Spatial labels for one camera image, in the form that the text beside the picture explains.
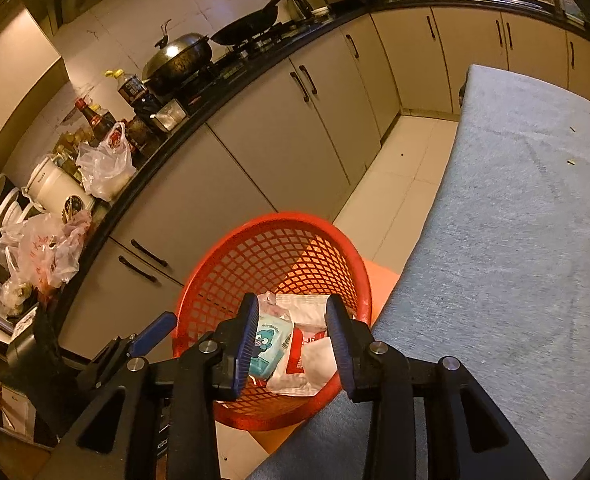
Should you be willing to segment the teal wet wipes pack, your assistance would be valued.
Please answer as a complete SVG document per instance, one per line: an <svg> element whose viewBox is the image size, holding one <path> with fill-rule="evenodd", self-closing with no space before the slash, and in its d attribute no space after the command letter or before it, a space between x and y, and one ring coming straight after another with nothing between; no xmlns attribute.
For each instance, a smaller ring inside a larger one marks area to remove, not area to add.
<svg viewBox="0 0 590 480"><path fill-rule="evenodd" d="M289 348L293 323L289 318L260 313L249 374L268 380Z"/></svg>

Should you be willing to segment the red plastic basket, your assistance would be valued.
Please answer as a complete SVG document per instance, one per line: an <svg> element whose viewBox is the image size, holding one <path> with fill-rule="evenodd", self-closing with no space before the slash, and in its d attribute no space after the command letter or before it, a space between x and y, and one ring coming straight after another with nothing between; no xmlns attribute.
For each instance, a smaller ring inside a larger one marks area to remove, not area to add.
<svg viewBox="0 0 590 480"><path fill-rule="evenodd" d="M248 292L337 294L353 318L371 320L367 268L348 237L311 214L266 214L222 237L193 269L176 307L173 354L233 318ZM280 396L250 380L237 401L216 404L215 418L240 430L277 430L316 415L341 389L337 375L304 398Z"/></svg>

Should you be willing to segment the cooking oil bottle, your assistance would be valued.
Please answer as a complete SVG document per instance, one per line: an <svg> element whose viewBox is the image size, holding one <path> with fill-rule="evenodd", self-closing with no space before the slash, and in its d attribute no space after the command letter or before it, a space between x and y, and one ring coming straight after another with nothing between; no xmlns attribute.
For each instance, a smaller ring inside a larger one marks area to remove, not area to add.
<svg viewBox="0 0 590 480"><path fill-rule="evenodd" d="M104 76L116 81L118 93L138 116L151 118L161 110L161 102L137 75L117 68L105 70Z"/></svg>

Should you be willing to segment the white plastic bag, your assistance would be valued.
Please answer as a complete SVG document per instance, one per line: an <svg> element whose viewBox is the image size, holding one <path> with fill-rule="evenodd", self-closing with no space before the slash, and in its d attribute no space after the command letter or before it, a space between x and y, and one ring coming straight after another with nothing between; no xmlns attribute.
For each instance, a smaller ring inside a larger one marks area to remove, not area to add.
<svg viewBox="0 0 590 480"><path fill-rule="evenodd" d="M79 144L76 166L87 194L111 203L135 175L126 128L117 122L97 145Z"/></svg>

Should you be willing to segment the black frying pan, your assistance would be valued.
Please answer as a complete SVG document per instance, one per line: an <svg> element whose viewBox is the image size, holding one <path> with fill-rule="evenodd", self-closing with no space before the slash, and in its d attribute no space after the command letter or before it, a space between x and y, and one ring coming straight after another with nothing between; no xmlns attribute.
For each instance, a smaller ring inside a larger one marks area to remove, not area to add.
<svg viewBox="0 0 590 480"><path fill-rule="evenodd" d="M278 4L282 0L270 0L261 9L238 18L215 32L211 40L224 47L235 47L268 30L278 18Z"/></svg>

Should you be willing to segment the red white paper wrapper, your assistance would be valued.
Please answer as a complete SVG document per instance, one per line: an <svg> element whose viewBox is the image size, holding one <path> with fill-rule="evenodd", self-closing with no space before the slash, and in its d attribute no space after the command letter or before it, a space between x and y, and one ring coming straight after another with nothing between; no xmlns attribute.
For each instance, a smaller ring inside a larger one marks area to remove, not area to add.
<svg viewBox="0 0 590 480"><path fill-rule="evenodd" d="M289 318L293 332L289 348L272 376L265 380L278 396L315 396L337 371L327 333L327 295L290 295L265 292L258 296L259 313Z"/></svg>

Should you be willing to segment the soy sauce bottle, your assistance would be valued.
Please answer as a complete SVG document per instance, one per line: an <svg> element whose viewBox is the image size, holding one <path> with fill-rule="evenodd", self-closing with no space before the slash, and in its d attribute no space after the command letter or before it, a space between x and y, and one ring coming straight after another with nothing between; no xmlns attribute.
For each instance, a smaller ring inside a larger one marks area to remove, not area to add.
<svg viewBox="0 0 590 480"><path fill-rule="evenodd" d="M93 110L84 98L78 98L75 101L75 106L82 116L85 117L88 122L92 138L89 144L94 148L98 146L113 129L115 120L108 116L100 115L98 112Z"/></svg>

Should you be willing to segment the pink printed plastic bag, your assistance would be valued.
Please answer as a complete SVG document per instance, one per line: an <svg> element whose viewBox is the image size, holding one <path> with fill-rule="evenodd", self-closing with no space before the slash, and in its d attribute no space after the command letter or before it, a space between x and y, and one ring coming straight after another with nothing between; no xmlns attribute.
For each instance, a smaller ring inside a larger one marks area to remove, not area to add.
<svg viewBox="0 0 590 480"><path fill-rule="evenodd" d="M78 272L91 223L90 212L82 209L68 222L45 212L3 228L0 264L15 283L43 294L60 288Z"/></svg>

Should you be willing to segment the steel wok with lid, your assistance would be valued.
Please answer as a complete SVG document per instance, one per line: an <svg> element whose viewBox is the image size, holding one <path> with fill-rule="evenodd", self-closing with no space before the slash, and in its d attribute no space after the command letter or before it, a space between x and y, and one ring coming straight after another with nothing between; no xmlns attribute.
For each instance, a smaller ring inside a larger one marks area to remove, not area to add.
<svg viewBox="0 0 590 480"><path fill-rule="evenodd" d="M188 32L171 40L170 18L161 24L161 39L156 52L142 70L142 80L157 96L174 92L194 74L205 68L213 56L207 36Z"/></svg>

